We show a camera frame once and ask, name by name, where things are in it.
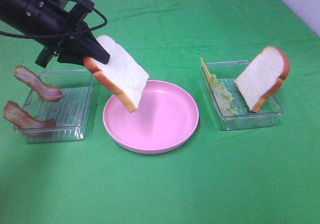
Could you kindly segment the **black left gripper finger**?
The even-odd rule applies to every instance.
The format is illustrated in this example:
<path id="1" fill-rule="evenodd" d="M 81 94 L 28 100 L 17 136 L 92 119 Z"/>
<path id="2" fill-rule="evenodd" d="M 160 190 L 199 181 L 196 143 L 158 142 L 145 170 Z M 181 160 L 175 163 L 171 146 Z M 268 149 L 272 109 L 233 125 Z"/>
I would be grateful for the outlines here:
<path id="1" fill-rule="evenodd" d="M 59 63 L 75 64 L 84 66 L 84 55 L 75 51 L 60 52 L 57 61 Z"/>
<path id="2" fill-rule="evenodd" d="M 65 46 L 65 51 L 75 51 L 81 53 L 85 57 L 91 57 L 98 62 L 107 64 L 110 54 L 98 43 L 94 37 L 86 37 L 84 35 L 76 35 L 69 39 Z"/>

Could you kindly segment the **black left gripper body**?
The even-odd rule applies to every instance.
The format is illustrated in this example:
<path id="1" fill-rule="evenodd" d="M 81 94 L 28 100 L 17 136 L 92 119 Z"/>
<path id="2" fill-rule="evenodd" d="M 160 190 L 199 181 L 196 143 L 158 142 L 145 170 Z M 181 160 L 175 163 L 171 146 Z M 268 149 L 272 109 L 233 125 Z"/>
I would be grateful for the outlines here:
<path id="1" fill-rule="evenodd" d="M 75 28 L 74 33 L 65 33 L 61 37 L 59 35 L 52 36 L 50 38 L 38 38 L 36 41 L 44 46 L 40 54 L 38 55 L 35 63 L 43 68 L 46 68 L 49 61 L 55 57 L 59 56 L 60 52 L 65 51 L 65 46 L 68 40 L 76 35 L 84 35 L 86 37 L 93 37 L 92 33 L 89 31 L 89 27 L 86 23 L 81 23 Z"/>

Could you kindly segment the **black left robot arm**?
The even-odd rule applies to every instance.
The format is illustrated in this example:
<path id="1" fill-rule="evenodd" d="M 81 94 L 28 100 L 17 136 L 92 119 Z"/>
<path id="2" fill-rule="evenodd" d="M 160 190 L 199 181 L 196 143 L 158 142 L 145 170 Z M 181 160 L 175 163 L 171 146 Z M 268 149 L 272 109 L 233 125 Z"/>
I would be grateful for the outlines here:
<path id="1" fill-rule="evenodd" d="M 43 45 L 36 64 L 45 68 L 53 57 L 60 63 L 83 65 L 83 58 L 92 57 L 107 64 L 109 53 L 92 32 L 106 23 L 90 28 L 85 17 L 95 11 L 91 0 L 75 0 L 70 11 L 64 9 L 74 0 L 0 0 L 0 19 L 20 34 L 1 35 L 33 39 Z"/>

